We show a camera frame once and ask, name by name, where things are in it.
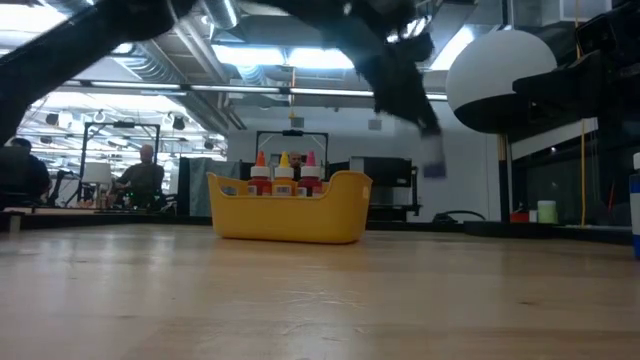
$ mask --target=man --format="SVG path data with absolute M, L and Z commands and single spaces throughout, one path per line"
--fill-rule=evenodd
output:
M 293 168 L 293 181 L 300 181 L 300 166 L 302 166 L 302 155 L 297 151 L 289 153 L 289 165 Z
M 155 192 L 162 189 L 164 169 L 153 163 L 153 146 L 144 145 L 140 148 L 140 164 L 130 166 L 124 174 L 116 180 L 119 189 L 131 188 L 138 191 Z
M 27 181 L 21 191 L 26 192 L 34 198 L 40 198 L 49 191 L 51 178 L 47 166 L 37 157 L 31 155 L 31 142 L 27 139 L 14 138 L 11 146 L 26 148 L 29 151 L 27 164 Z

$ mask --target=table surface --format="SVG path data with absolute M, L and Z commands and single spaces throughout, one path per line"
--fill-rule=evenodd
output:
M 0 235 L 0 358 L 630 360 L 631 251 L 401 232 L 323 246 L 167 225 Z

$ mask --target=plastic basket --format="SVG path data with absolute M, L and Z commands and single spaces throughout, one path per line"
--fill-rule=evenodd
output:
M 364 233 L 371 179 L 363 173 L 339 171 L 324 194 L 313 198 L 248 196 L 246 181 L 207 175 L 213 228 L 220 237 L 347 244 Z

